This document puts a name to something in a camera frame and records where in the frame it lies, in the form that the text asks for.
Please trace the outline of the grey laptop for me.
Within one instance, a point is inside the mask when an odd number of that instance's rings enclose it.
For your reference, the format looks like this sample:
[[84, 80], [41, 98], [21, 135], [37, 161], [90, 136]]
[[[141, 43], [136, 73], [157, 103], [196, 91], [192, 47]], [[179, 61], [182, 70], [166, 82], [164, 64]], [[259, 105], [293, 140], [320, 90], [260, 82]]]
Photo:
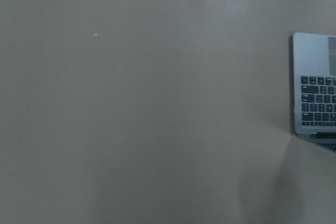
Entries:
[[335, 36], [297, 32], [292, 41], [295, 134], [335, 152]]

